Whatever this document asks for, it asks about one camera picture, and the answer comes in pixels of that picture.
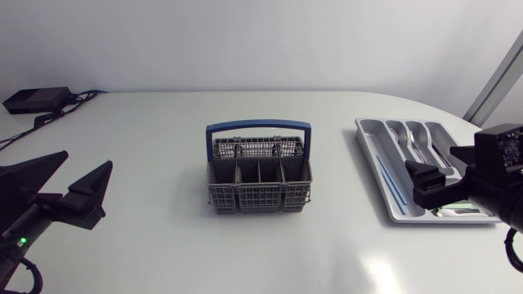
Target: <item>black box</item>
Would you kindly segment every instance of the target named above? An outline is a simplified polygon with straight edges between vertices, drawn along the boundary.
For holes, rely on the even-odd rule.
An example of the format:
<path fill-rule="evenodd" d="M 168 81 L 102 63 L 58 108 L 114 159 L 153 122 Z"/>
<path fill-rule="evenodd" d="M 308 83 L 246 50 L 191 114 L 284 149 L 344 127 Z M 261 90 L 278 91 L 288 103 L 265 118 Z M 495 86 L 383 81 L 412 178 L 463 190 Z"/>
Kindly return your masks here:
<path fill-rule="evenodd" d="M 55 112 L 64 108 L 69 95 L 68 87 L 25 89 L 5 100 L 3 105 L 10 114 Z"/>

